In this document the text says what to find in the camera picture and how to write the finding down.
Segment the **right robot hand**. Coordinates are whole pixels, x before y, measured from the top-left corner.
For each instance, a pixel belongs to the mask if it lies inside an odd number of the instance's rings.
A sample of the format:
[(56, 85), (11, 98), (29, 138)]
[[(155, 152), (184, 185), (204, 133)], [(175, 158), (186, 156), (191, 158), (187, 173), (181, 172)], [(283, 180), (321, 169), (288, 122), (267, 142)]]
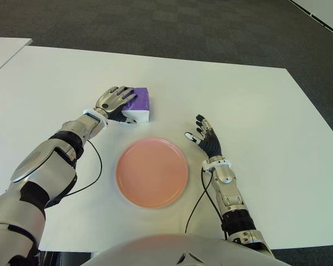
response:
[(208, 120), (199, 114), (196, 116), (195, 123), (197, 125), (196, 130), (200, 137), (190, 132), (186, 132), (184, 136), (199, 146), (206, 153), (208, 158), (222, 156), (219, 139)]

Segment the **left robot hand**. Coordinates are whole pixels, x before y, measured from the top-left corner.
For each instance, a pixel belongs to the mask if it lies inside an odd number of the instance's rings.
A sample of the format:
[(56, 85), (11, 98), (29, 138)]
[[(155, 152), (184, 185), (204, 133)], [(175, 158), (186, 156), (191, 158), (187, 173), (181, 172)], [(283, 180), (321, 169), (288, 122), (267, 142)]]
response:
[(133, 88), (114, 86), (108, 89), (96, 102), (94, 110), (108, 120), (136, 124), (137, 122), (122, 113), (123, 107), (137, 95)]

